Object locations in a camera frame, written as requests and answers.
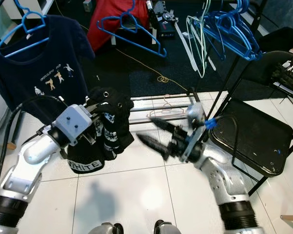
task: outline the white tile floor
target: white tile floor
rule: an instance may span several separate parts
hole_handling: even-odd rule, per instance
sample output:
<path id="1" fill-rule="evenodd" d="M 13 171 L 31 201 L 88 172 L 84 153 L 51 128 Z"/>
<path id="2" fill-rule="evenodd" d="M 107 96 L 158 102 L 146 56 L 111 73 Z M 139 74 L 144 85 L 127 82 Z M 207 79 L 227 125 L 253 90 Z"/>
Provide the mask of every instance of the white tile floor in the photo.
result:
<path id="1" fill-rule="evenodd" d="M 199 94 L 207 113 L 216 95 L 216 92 Z M 288 99 L 281 101 L 248 103 L 293 128 L 293 105 Z M 186 98 L 169 99 L 169 102 L 190 104 Z M 135 108 L 143 108 L 162 106 L 165 102 L 160 99 L 135 103 Z M 130 120 L 141 121 L 147 114 L 147 111 L 133 113 Z M 172 123 L 187 126 L 183 120 Z M 21 143 L 40 126 L 38 120 L 25 115 L 18 147 L 8 151 L 4 172 L 15 163 Z M 163 143 L 170 140 L 169 134 L 152 124 L 131 125 L 130 130 L 135 138 L 137 132 L 144 132 Z M 252 180 L 247 177 L 245 180 L 248 189 L 253 187 Z M 42 181 L 20 222 L 20 234 L 86 234 L 107 221 L 122 223 L 126 234 L 153 234 L 153 225 L 158 219 L 176 224 L 182 234 L 223 232 L 205 176 L 191 164 L 182 164 L 176 159 L 164 162 L 137 138 L 116 160 L 106 162 L 102 170 L 92 174 L 74 174 L 57 154 L 44 169 Z M 279 218 L 283 214 L 293 215 L 293 154 L 287 160 L 284 173 L 268 179 L 253 194 L 251 202 L 267 234 L 293 234 L 293 222 Z"/>

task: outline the navy t-shirt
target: navy t-shirt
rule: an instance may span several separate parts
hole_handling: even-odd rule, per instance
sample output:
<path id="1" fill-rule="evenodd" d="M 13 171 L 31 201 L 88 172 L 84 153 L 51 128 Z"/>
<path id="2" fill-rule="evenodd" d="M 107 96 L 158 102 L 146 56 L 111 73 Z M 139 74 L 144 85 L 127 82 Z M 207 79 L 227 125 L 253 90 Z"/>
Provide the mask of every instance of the navy t-shirt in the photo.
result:
<path id="1" fill-rule="evenodd" d="M 11 110 L 30 97 L 62 96 L 67 105 L 83 104 L 88 90 L 79 57 L 94 59 L 86 34 L 77 21 L 61 16 L 47 16 L 46 26 L 32 36 L 0 51 L 0 94 Z M 27 45 L 49 40 L 5 58 Z M 24 110 L 44 124 L 50 124 L 65 109 L 52 100 L 38 100 Z"/>

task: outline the black folding chair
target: black folding chair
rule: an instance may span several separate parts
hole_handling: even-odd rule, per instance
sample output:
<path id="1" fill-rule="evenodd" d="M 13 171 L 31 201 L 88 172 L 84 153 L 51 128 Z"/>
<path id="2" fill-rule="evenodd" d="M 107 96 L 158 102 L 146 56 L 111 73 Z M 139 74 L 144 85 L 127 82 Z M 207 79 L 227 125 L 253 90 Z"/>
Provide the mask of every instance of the black folding chair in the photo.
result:
<path id="1" fill-rule="evenodd" d="M 287 52 L 273 51 L 264 54 L 260 61 L 250 62 L 215 115 L 232 115 L 237 120 L 238 140 L 236 154 L 232 159 L 233 165 L 237 158 L 263 175 L 260 180 L 257 180 L 234 165 L 257 182 L 249 191 L 249 195 L 252 195 L 268 177 L 277 176 L 283 172 L 286 158 L 293 152 L 293 146 L 290 147 L 293 129 L 278 119 L 231 97 L 242 80 L 276 88 L 292 97 L 292 92 L 273 85 L 271 79 L 273 66 L 285 63 L 292 56 L 293 54 Z M 218 126 L 209 131 L 209 138 L 213 143 L 232 154 L 235 139 L 234 122 L 229 118 L 220 119 Z"/>

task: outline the red fabric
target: red fabric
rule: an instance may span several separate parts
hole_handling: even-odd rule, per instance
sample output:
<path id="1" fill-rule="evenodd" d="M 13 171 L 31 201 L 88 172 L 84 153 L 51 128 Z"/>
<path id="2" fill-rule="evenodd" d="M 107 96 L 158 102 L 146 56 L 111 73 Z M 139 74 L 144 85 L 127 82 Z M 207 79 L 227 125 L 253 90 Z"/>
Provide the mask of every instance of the red fabric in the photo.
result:
<path id="1" fill-rule="evenodd" d="M 88 40 L 94 51 L 107 42 L 111 35 L 107 34 L 97 27 L 97 21 L 107 16 L 120 16 L 132 7 L 132 0 L 97 0 L 96 9 L 92 15 Z M 136 0 L 133 11 L 130 12 L 134 17 L 140 20 L 143 27 L 148 28 L 148 15 L 145 0 Z M 115 32 L 120 26 L 119 20 L 105 20 L 104 28 L 109 32 Z"/>

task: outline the chair seat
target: chair seat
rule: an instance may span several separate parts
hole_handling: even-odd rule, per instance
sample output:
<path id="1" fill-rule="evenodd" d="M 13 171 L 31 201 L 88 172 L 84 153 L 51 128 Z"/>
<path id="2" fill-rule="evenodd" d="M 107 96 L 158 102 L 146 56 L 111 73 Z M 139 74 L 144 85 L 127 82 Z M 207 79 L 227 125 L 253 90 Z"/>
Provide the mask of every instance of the chair seat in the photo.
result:
<path id="1" fill-rule="evenodd" d="M 231 99 L 221 115 L 237 119 L 236 158 L 266 177 L 283 172 L 293 136 L 289 125 L 237 99 Z M 229 118 L 220 119 L 209 132 L 210 139 L 231 154 L 234 134 L 235 126 Z"/>

